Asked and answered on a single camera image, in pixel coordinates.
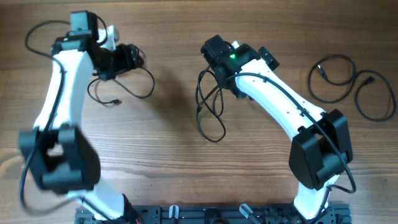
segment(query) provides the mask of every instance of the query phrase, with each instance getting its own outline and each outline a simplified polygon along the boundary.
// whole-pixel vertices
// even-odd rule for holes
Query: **wood grain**
[[[16,142],[18,129],[32,128],[51,74],[47,59],[26,51],[24,36],[39,22],[68,19],[70,11],[81,9],[116,25],[121,42],[139,46],[156,78],[155,92],[146,100],[133,98],[112,82],[99,83],[96,91],[102,100],[119,98],[123,103],[104,107],[87,99],[83,110],[82,129],[101,158],[103,176],[133,204],[261,205],[294,198],[298,183],[287,163],[290,141],[257,103],[225,92],[225,139],[212,144],[196,129],[194,91],[197,75],[206,67],[199,49],[219,34],[255,49],[264,45],[280,62],[275,72],[281,79],[327,111],[338,108],[348,117],[354,150],[349,166],[358,191],[354,195],[333,191],[331,201],[349,203],[354,223],[397,222],[397,116],[383,123],[367,121],[357,112],[353,95],[335,105],[319,103],[308,94],[306,79],[317,60],[340,53],[352,57],[358,69],[381,72],[398,89],[398,2],[59,2],[0,5],[0,223],[73,221],[75,204],[48,217],[22,212],[17,186],[23,162]],[[44,27],[32,36],[31,44],[49,51],[67,29]],[[349,74],[344,62],[325,66],[334,80]],[[150,80],[140,71],[119,81],[138,94],[150,89]],[[203,82],[206,90],[214,85],[210,78]],[[313,85],[326,99],[337,98],[346,89],[327,85],[317,76]],[[377,80],[361,92],[359,101],[369,115],[381,116],[389,104],[386,94]],[[205,115],[203,125],[211,136],[221,134],[214,118]],[[338,183],[348,185],[348,179],[342,176]],[[27,195],[39,208],[60,200],[39,192],[31,179]]]

